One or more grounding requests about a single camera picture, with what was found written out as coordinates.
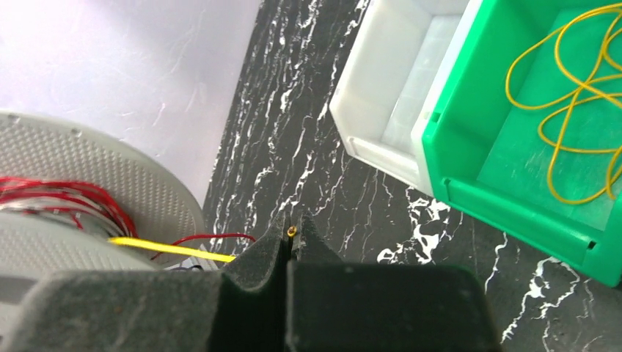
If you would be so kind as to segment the white cable spool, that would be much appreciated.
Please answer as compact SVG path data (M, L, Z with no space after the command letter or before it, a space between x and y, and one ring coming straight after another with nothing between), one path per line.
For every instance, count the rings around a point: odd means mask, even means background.
M2 334L53 273L172 264L111 238L171 243L204 229L195 197L143 152L60 118L1 112Z

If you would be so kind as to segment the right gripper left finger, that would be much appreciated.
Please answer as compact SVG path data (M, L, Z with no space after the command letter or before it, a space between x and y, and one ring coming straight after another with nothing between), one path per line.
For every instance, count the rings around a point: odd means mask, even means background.
M166 271L65 225L4 214L1 349L280 351L282 225L217 271Z

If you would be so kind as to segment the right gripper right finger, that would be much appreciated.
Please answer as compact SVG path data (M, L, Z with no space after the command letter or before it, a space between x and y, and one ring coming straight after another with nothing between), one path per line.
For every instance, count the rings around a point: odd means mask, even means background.
M287 268L287 351L499 351L479 281L452 265L347 263L308 212Z

